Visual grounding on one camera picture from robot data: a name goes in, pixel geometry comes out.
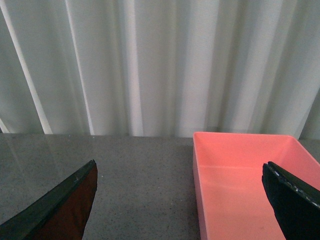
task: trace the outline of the gray countertop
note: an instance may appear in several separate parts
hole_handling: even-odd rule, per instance
[[[320,140],[300,140],[319,161]],[[89,160],[98,187],[83,239],[200,239],[193,140],[0,134],[0,224]]]

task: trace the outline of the pink container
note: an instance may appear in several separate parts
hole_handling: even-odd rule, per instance
[[[320,164],[292,136],[195,132],[193,141],[202,240],[285,240],[262,184],[263,163],[320,190]]]

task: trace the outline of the white curtain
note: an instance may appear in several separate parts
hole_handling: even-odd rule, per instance
[[[4,133],[320,139],[319,0],[0,0]]]

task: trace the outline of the pink plastic bin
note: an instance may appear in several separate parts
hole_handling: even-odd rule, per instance
[[[195,132],[193,141],[202,240],[285,240],[262,184],[263,163],[320,190],[320,164],[292,136]]]

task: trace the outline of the speckled stone surface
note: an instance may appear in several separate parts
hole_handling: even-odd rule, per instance
[[[300,142],[320,160],[320,140]],[[0,134],[0,224],[91,159],[84,240],[200,239],[192,138]]]

